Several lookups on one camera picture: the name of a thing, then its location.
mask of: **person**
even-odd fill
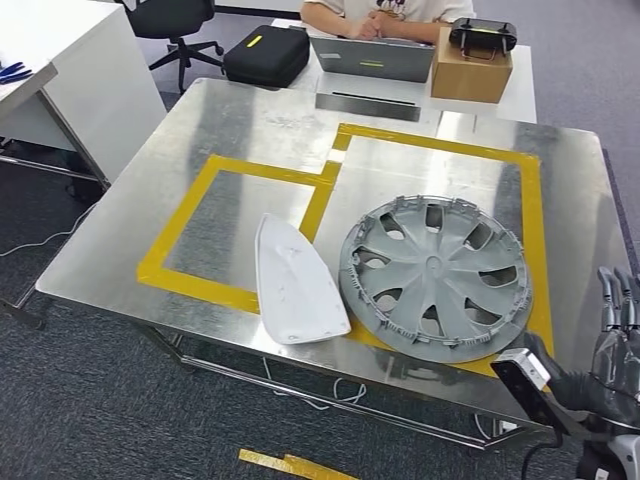
[[[305,0],[300,17],[318,30],[346,38],[435,44],[443,24],[475,14],[472,0]]]

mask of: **white t-shirt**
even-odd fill
[[[383,10],[409,22],[453,23],[461,17],[475,18],[472,0],[305,0],[322,3],[347,20],[366,18],[372,10]]]

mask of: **black office chair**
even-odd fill
[[[218,42],[204,42],[193,45],[184,43],[182,37],[198,32],[202,24],[214,18],[214,0],[136,0],[135,10],[129,10],[123,0],[115,0],[125,5],[134,33],[140,38],[168,39],[169,53],[149,67],[155,70],[174,60],[180,60],[178,87],[184,93],[184,72],[191,67],[191,59],[200,60],[216,67],[224,67],[220,60],[205,55],[200,50],[215,47],[218,56],[224,49]]]

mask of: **black case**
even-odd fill
[[[225,55],[226,77],[234,82],[288,87],[309,63],[305,30],[263,25]]]
[[[451,25],[449,42],[457,47],[509,52],[518,43],[515,27],[508,22],[459,18]]]

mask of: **laptop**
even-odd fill
[[[408,40],[348,40],[311,37],[325,72],[426,83],[435,52],[433,45]]]

